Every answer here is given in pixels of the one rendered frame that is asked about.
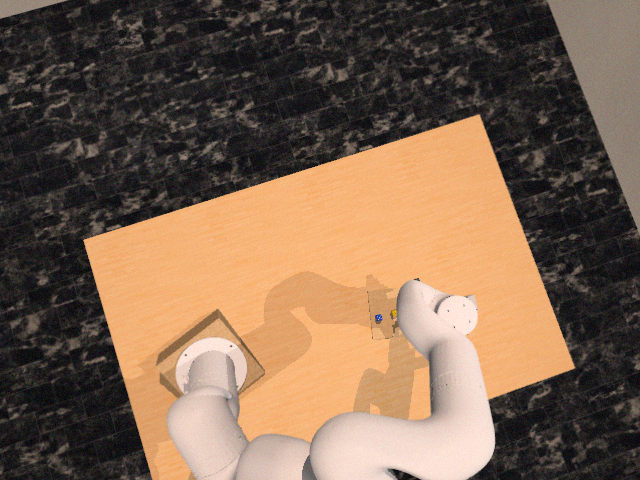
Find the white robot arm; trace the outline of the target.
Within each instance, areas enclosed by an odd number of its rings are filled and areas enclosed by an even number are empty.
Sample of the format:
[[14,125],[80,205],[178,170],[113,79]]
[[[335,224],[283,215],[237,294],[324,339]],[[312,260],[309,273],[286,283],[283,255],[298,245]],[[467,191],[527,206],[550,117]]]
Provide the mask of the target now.
[[176,365],[184,395],[167,413],[171,440],[197,480],[398,480],[393,469],[421,480],[466,480],[495,448],[478,354],[466,337],[477,324],[477,311],[474,294],[450,295],[417,280],[405,282],[397,296],[397,321],[429,362],[431,415],[408,420],[341,413],[311,443],[275,433],[249,442],[236,421],[238,390],[247,374],[242,350],[221,337],[195,341]]

